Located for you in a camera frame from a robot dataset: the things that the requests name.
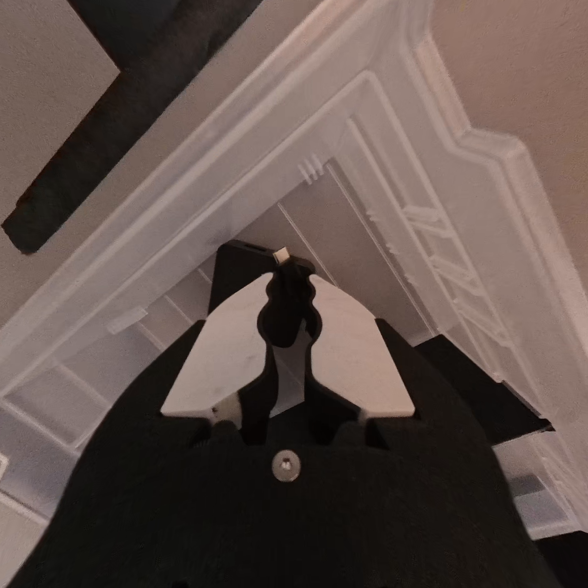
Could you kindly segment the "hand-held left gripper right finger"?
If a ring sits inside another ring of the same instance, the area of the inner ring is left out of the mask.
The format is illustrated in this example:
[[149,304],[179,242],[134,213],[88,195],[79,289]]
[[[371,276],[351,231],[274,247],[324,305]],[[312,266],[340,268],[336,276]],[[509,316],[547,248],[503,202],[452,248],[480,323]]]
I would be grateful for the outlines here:
[[415,405],[373,313],[317,275],[308,282],[317,327],[306,367],[319,402],[334,402],[343,414],[330,415],[341,419],[413,417]]

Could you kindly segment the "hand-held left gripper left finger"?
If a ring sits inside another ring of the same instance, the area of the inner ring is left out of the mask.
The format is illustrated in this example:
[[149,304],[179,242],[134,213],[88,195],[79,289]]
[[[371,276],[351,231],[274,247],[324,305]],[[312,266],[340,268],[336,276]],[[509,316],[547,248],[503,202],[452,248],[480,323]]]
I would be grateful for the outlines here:
[[235,426],[268,419],[277,401],[277,370],[259,320],[272,279],[272,273],[261,275],[208,316],[161,414]]

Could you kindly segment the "black port box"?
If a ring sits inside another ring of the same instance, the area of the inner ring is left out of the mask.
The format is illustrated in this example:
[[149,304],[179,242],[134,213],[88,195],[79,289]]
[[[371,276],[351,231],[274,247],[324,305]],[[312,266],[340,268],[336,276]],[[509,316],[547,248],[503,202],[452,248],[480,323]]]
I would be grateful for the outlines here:
[[[273,249],[237,239],[221,245],[215,257],[208,314],[260,276],[268,273],[273,278],[278,266],[273,253]],[[293,288],[286,285],[285,278],[278,277],[270,287],[269,299],[274,317],[289,319],[300,327],[304,311],[295,302]]]

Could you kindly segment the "clear plastic storage bin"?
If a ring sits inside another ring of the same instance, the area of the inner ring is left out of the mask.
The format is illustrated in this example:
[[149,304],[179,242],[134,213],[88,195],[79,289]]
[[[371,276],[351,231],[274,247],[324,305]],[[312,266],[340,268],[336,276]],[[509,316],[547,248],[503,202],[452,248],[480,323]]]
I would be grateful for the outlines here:
[[587,531],[586,293],[526,145],[468,120],[432,4],[323,1],[190,120],[231,42],[99,187],[146,164],[1,329],[1,518],[26,546],[107,409],[203,318],[202,268],[244,229],[547,419],[496,452],[533,539]]

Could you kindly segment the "dark cloth strip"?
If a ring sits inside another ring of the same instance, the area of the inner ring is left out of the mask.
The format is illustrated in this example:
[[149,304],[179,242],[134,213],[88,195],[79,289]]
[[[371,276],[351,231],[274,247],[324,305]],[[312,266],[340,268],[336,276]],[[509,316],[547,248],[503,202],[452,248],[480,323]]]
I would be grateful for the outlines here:
[[119,69],[2,230],[37,253],[261,1],[68,1]]

